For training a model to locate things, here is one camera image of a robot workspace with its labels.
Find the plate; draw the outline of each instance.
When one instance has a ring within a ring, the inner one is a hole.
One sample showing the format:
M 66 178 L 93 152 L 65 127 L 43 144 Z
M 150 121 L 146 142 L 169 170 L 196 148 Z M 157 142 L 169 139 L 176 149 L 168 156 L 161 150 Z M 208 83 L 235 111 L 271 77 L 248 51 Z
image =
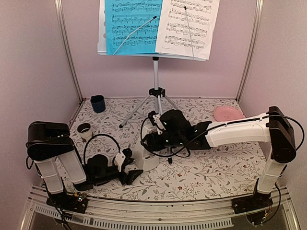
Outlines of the plate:
M 241 111 L 230 106 L 217 107 L 213 114 L 216 121 L 233 121 L 244 118 L 244 115 Z

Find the floral pattern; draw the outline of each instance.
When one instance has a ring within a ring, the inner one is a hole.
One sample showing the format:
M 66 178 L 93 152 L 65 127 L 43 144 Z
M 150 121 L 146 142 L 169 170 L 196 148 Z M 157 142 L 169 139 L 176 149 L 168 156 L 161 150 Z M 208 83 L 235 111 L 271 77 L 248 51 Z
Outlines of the floral pattern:
M 106 110 L 96 114 L 86 101 L 71 129 L 71 138 L 83 155 L 85 143 L 76 133 L 81 123 L 90 123 L 94 134 L 106 133 L 113 136 L 122 149 L 135 145 L 142 120 L 154 110 L 154 100 L 149 99 L 123 127 L 121 122 L 139 103 L 139 99 L 106 99 Z M 240 110 L 235 100 L 173 99 L 185 117 L 196 124 L 214 121 L 213 111 L 222 105 Z M 163 99 L 164 111 L 171 105 Z M 86 158 L 95 154 L 105 154 L 111 164 L 117 153 L 116 146 L 107 138 L 93 140 L 87 149 Z M 264 155 L 256 142 L 236 143 L 211 150 L 192 151 L 189 158 L 174 156 L 172 164 L 166 158 L 160 159 L 155 169 L 144 172 L 132 185 L 122 186 L 118 180 L 94 187 L 87 191 L 89 196 L 122 200 L 182 201 L 204 200 L 248 194 L 253 191 L 257 177 L 265 165 Z M 61 163 L 57 161 L 60 174 L 68 191 L 75 191 Z M 129 169 L 137 169 L 133 164 Z

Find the white wall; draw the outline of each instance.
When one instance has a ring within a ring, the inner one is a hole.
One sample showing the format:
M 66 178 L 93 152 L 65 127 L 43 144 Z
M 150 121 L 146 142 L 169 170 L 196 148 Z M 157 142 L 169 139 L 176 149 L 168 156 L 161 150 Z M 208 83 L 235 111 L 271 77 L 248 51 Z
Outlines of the white wall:
M 161 58 L 160 85 L 168 96 L 235 98 L 254 21 L 256 0 L 220 0 L 210 60 Z M 63 1 L 76 72 L 86 97 L 145 96 L 153 86 L 150 57 L 97 54 L 99 0 Z
M 263 16 L 243 99 L 246 115 L 278 106 L 307 131 L 307 1 L 265 0 Z M 295 126 L 296 143 L 300 129 Z M 301 229 L 307 229 L 307 144 L 282 177 Z
M 32 184 L 28 125 L 68 122 L 78 106 L 53 0 L 0 3 L 0 229 L 17 229 Z

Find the music stand tripod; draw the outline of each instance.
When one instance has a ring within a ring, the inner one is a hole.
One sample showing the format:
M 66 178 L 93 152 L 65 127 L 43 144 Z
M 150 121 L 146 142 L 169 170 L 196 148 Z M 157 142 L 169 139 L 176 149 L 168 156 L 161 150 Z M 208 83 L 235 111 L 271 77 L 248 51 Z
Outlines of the music stand tripod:
M 168 98 L 165 94 L 165 89 L 159 87 L 159 66 L 158 66 L 159 58 L 153 57 L 153 86 L 154 88 L 149 90 L 149 94 L 143 98 L 143 100 L 134 108 L 134 110 L 126 117 L 126 119 L 119 125 L 119 128 L 123 128 L 124 125 L 128 122 L 129 119 L 138 111 L 138 109 L 145 103 L 145 101 L 150 97 L 154 96 L 154 110 L 156 113 L 163 114 L 161 98 L 164 97 L 167 101 L 175 108 L 178 109 L 177 106 Z

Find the blue paper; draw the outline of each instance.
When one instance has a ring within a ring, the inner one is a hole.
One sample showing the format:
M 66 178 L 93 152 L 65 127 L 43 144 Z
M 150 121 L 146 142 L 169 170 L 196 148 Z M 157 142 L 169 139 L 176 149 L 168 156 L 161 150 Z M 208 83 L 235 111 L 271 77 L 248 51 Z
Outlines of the blue paper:
M 136 31 L 123 44 L 118 54 L 155 53 L 162 0 L 106 0 L 106 53 L 114 54 L 126 37 Z

